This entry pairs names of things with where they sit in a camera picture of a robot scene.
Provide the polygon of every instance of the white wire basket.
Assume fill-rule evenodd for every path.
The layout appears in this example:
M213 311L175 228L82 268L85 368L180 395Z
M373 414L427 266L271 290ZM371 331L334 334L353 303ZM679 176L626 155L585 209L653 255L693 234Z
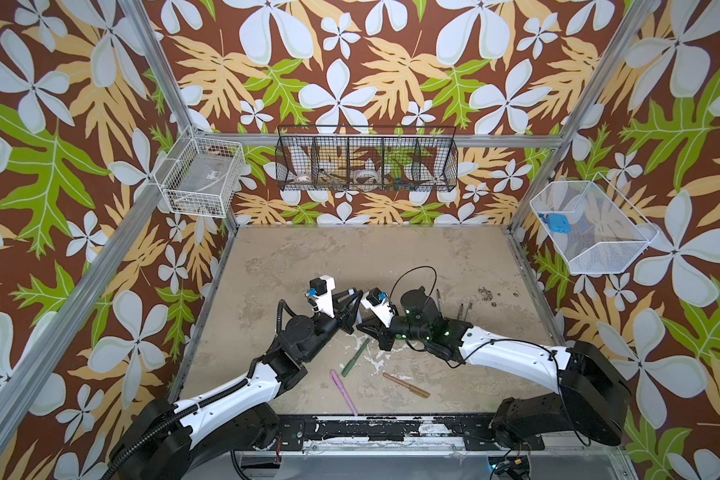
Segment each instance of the white wire basket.
M608 192L596 180L604 181L610 187ZM611 191L621 208L608 195ZM561 214L567 218L567 234L540 223L572 275L621 274L659 234L659 229L601 176L550 182L530 201L530 208L536 215ZM627 213L640 224L636 225Z
M175 214L223 218L245 164L242 146L208 137L189 139L180 151L168 153L173 167L160 184L170 211Z

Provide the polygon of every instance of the wall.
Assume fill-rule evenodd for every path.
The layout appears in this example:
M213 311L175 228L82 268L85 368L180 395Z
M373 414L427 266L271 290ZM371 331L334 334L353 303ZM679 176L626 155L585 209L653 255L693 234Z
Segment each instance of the wall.
M198 128L452 125L460 134L557 132L625 7L611 0L145 6ZM247 152L250 172L234 200L243 224L505 224L539 161L533 151L462 150L450 195L331 196L281 193L273 150Z
M660 238L624 274L572 276L532 216L520 236L566 338L593 342L630 380L625 440L640 476L714 480L720 0L659 6L599 104L557 177L607 175L661 228ZM624 202L620 207L630 212Z
M0 2L0 388L176 136L115 1L45 4ZM155 210L0 478L101 475L132 417L167 392L223 244L218 222Z

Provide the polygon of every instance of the blue object in basket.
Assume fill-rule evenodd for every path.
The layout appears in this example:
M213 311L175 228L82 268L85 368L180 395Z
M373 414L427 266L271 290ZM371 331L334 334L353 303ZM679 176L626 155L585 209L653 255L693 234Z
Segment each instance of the blue object in basket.
M539 218L541 218L541 221L547 224L547 226L550 228L550 231L555 232L556 234L569 234L570 233L570 224L568 223L568 219L565 215L560 214L547 214L542 215L539 214Z

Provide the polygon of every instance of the black wire basket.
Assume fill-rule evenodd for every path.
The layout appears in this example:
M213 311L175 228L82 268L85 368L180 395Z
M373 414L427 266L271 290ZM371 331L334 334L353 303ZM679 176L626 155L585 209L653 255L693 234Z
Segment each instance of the black wire basket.
M275 149L280 190L451 191L458 151L452 127L378 127L368 133L280 125Z

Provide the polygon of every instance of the robotic arm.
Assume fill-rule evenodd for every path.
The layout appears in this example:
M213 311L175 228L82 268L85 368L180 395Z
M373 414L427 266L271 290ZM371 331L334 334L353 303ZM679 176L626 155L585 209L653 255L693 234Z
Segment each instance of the robotic arm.
M225 452L265 448L277 434L278 416L268 402L292 389L310 362L339 330L354 331L361 304L373 316L358 330L374 337L381 350L396 340L417 340L424 350L456 368L489 366L532 380L551 390L535 398L506 398L490 424L499 445L513 448L540 433L573 429L605 445L620 444L631 393L626 381L593 345L540 346L496 335L441 314L424 288L401 297L403 314L386 293L347 290L333 293L334 279L309 283L311 317L278 304L276 335L248 372L202 395L171 405L156 398L134 419L110 454L102 480L120 470L122 478L178 479ZM291 319L282 328L282 315Z

